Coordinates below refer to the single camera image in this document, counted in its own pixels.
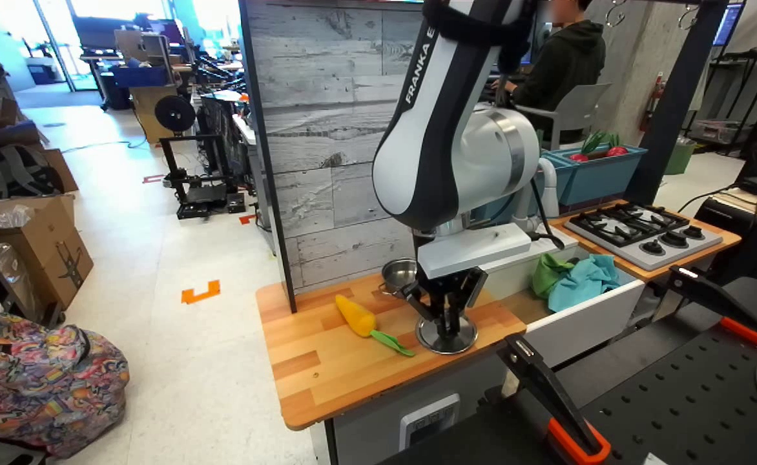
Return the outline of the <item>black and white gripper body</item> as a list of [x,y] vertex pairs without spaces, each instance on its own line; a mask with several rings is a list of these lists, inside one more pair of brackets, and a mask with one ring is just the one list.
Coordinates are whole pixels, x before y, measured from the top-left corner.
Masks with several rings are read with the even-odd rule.
[[444,280],[501,258],[526,252],[532,237],[519,224],[460,230],[438,234],[416,247],[416,263],[427,280]]

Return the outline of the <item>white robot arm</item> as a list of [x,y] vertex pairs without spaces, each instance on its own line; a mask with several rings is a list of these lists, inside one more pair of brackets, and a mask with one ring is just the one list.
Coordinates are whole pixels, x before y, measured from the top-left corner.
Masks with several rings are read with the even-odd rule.
[[377,205],[413,234],[413,307],[439,338],[457,338],[483,265],[532,237],[515,221],[470,224],[509,201],[540,167],[540,140],[515,108],[483,103],[504,47],[531,35],[538,0],[425,0],[413,57],[373,157]]

